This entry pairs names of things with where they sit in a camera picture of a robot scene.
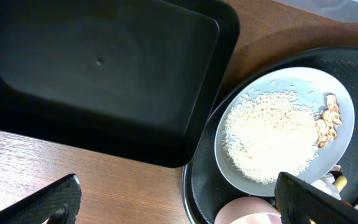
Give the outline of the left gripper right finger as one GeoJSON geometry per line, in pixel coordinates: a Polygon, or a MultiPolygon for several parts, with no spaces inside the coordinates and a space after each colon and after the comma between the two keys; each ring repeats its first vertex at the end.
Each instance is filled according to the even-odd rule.
{"type": "Polygon", "coordinates": [[[275,200],[282,223],[358,224],[358,210],[287,172],[278,175],[275,200]]]}

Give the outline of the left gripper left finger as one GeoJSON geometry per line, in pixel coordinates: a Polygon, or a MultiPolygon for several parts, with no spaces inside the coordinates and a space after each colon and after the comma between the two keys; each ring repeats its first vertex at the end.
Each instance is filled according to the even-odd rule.
{"type": "Polygon", "coordinates": [[[0,211],[0,224],[74,224],[80,210],[81,187],[76,174],[68,174],[0,211]]]}

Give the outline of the pink bowl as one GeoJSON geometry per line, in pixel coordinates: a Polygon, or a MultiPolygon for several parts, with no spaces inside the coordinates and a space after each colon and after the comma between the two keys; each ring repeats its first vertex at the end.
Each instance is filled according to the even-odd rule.
{"type": "Polygon", "coordinates": [[[280,212],[258,197],[237,198],[218,212],[214,224],[282,224],[280,212]]]}

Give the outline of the pile of white rice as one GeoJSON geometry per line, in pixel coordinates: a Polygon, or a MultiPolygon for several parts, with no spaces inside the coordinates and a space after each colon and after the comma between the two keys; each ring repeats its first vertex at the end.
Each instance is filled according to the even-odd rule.
{"type": "Polygon", "coordinates": [[[224,118],[223,134],[233,167],[264,185],[275,182],[279,172],[299,175],[318,156],[314,109],[299,104],[295,91],[243,98],[224,118]]]}

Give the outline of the grey plate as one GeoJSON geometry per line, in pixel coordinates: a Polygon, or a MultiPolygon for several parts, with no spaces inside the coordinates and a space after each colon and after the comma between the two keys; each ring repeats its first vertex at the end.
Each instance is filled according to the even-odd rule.
{"type": "Polygon", "coordinates": [[[219,120],[215,140],[214,153],[219,170],[224,178],[236,189],[247,194],[273,197],[275,182],[260,184],[242,176],[241,172],[231,164],[231,160],[223,151],[223,144],[229,143],[232,137],[224,133],[224,120],[231,109],[241,103],[247,96],[250,100],[263,92],[294,91],[298,96],[299,105],[313,107],[313,112],[321,114],[326,107],[326,96],[334,94],[339,105],[339,115],[344,124],[336,128],[339,136],[330,140],[328,145],[317,149],[318,157],[313,159],[305,171],[297,177],[311,184],[327,174],[340,160],[351,141],[355,124],[355,111],[352,98],[346,90],[343,81],[339,81],[331,74],[315,68],[292,67],[283,68],[262,75],[260,78],[240,87],[239,93],[229,100],[219,120]]]}

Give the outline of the yellow plastic knife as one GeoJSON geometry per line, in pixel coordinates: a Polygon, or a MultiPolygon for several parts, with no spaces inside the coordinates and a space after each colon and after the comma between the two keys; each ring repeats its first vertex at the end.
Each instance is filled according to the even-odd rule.
{"type": "Polygon", "coordinates": [[[333,184],[338,189],[338,192],[341,192],[347,185],[347,178],[344,175],[340,175],[335,179],[333,184]]]}

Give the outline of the clear plastic waste bin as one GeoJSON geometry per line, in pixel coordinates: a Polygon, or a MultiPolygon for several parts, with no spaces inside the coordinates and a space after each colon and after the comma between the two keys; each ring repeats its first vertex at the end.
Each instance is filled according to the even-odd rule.
{"type": "Polygon", "coordinates": [[[358,0],[274,0],[340,22],[358,23],[358,0]]]}

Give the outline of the round black serving tray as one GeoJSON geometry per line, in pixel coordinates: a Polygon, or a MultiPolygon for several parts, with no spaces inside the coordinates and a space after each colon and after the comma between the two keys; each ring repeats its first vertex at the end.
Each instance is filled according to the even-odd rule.
{"type": "Polygon", "coordinates": [[[287,67],[311,67],[328,72],[349,92],[356,122],[350,145],[339,161],[341,172],[347,178],[341,197],[352,205],[358,204],[358,47],[326,47],[292,55],[254,72],[215,104],[195,156],[182,174],[182,200],[191,223],[212,223],[225,204],[245,196],[220,174],[213,152],[216,128],[229,102],[246,85],[268,72],[287,67]]]}

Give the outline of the black rectangular tray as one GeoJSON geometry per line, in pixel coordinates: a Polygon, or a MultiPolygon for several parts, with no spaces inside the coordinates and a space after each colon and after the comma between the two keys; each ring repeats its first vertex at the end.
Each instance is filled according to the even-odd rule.
{"type": "Polygon", "coordinates": [[[181,167],[239,33],[223,1],[0,0],[0,131],[181,167]]]}

